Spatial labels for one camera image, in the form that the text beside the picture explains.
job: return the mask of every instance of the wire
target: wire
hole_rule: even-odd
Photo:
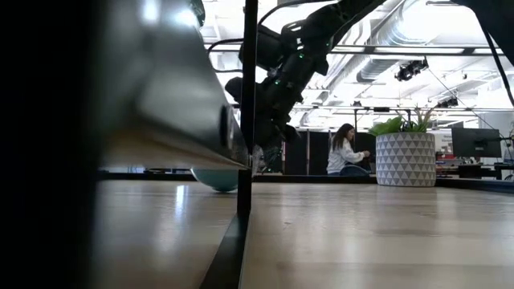
[[[284,4],[280,4],[280,5],[275,6],[273,9],[269,10],[259,20],[258,25],[263,25],[264,20],[266,20],[268,17],[270,17],[273,13],[275,13],[275,11],[277,11],[280,8],[284,8],[284,7],[287,7],[287,6],[300,5],[300,4],[310,4],[310,3],[319,3],[319,2],[332,2],[332,1],[334,1],[334,0],[296,0],[296,1],[291,1],[291,2],[284,3]]]
[[[212,50],[218,45],[226,44],[226,43],[241,43],[243,40],[244,39],[224,39],[224,40],[220,40],[215,43],[212,43],[209,46],[209,48],[207,48],[207,55],[209,55],[212,52]],[[220,71],[215,68],[214,71],[216,71],[218,73],[235,73],[235,72],[243,72],[243,69],[230,69],[230,70]]]
[[[501,79],[504,81],[505,89],[507,90],[508,98],[511,100],[511,104],[514,107],[514,98],[512,97],[511,92],[511,86],[508,82],[507,75],[505,74],[505,70],[503,65],[501,65],[500,57],[498,56],[498,52],[496,52],[495,45],[492,42],[491,36],[489,35],[489,32],[487,32],[487,29],[485,26],[480,22],[480,26],[482,27],[482,31],[485,34],[485,39],[487,40],[487,44],[489,44],[489,47],[491,48],[492,57],[494,58],[496,62],[496,66],[498,67],[498,70],[500,71]]]
[[[485,119],[483,119],[482,117],[480,117],[478,113],[474,112],[472,108],[469,108],[469,107],[468,107],[468,106],[467,106],[467,105],[466,105],[466,104],[465,104],[465,103],[464,103],[464,102],[463,102],[463,101],[462,101],[462,100],[461,100],[461,99],[460,99],[460,98],[459,98],[455,93],[453,93],[453,91],[451,91],[451,90],[450,90],[450,88],[448,88],[448,86],[447,86],[446,84],[444,84],[444,83],[439,79],[439,77],[437,77],[437,75],[436,75],[436,74],[435,74],[435,73],[434,73],[434,72],[433,72],[429,67],[428,67],[428,71],[429,71],[429,72],[430,72],[430,73],[431,73],[431,74],[432,74],[432,75],[437,79],[437,81],[439,81],[439,83],[440,83],[441,85],[443,85],[443,86],[444,86],[444,88],[446,88],[446,90],[447,90],[448,92],[450,92],[450,93],[453,95],[453,97],[455,97],[455,98],[456,98],[456,99],[457,99],[461,104],[463,104],[463,106],[464,106],[464,107],[466,107],[466,109],[467,109],[467,110],[469,110],[470,112],[473,112],[473,114],[474,114],[476,117],[478,117],[478,118],[479,118],[479,120],[482,120],[482,121],[483,121],[483,122],[484,122],[484,123],[485,123],[489,128],[495,129],[492,125],[490,125],[487,121],[485,121]],[[498,131],[498,133],[500,134],[500,137],[501,137],[501,138],[503,138],[503,139],[505,138],[505,136],[501,134],[500,130]],[[508,151],[509,156],[510,156],[510,157],[511,157],[511,159],[512,159],[512,153],[511,153],[510,149],[508,149],[508,146],[507,146],[507,151]]]

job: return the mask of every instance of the ceiling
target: ceiling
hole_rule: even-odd
[[[243,37],[244,0],[204,0],[206,22],[201,29],[206,44],[221,39]],[[277,4],[277,0],[259,0],[259,18]],[[427,0],[388,0],[356,24],[340,45],[394,45],[426,47],[486,47],[478,21],[462,6],[428,6]],[[311,3],[277,10],[265,22],[280,32],[283,25],[306,18],[313,11],[333,2]],[[398,4],[405,3],[393,11]],[[237,52],[212,52],[213,66],[220,70],[241,68]],[[291,113],[291,125],[298,128],[338,128],[354,122],[354,101],[369,107],[432,107],[455,93],[465,103],[460,108],[511,108],[503,82],[492,56],[427,56],[430,70],[411,81],[398,82],[394,74],[412,55],[328,55],[326,76],[315,74],[304,91],[304,102]],[[509,80],[514,85],[514,68],[501,57]],[[371,75],[365,82],[359,75]],[[218,73],[221,85],[241,73]],[[266,72],[257,68],[257,81]],[[441,83],[451,90],[449,92]],[[234,100],[227,94],[229,102]],[[367,129],[391,115],[360,112],[358,128]],[[472,112],[438,112],[435,125],[476,121]]]

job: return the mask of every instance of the white sweater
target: white sweater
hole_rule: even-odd
[[[350,142],[345,139],[343,147],[333,150],[330,142],[327,173],[339,173],[348,163],[355,164],[364,159],[364,153],[354,153]]]

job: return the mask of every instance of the metal rail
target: metal rail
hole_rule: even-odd
[[[221,44],[213,52],[239,52],[240,44]],[[498,56],[504,56],[501,49],[496,48]],[[444,46],[374,46],[374,45],[337,45],[330,54],[348,55],[404,55],[404,56],[492,56],[489,47],[444,47]]]
[[[331,106],[331,105],[307,105],[307,104],[298,104],[295,105],[296,109],[336,109],[336,110],[363,110],[363,111],[372,111],[375,108],[373,107],[352,107],[352,106]],[[390,111],[405,111],[405,110],[415,110],[416,108],[408,108],[408,107],[391,107],[388,108]],[[428,111],[431,108],[418,108],[422,111]],[[514,112],[514,108],[436,108],[434,109],[436,112]]]

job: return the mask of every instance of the spotlight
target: spotlight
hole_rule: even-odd
[[[394,76],[394,78],[400,82],[409,81],[428,67],[426,57],[424,60],[414,60],[407,65],[401,65],[400,71]]]
[[[447,100],[440,101],[435,107],[436,108],[453,108],[459,106],[459,100],[456,97],[451,97]]]

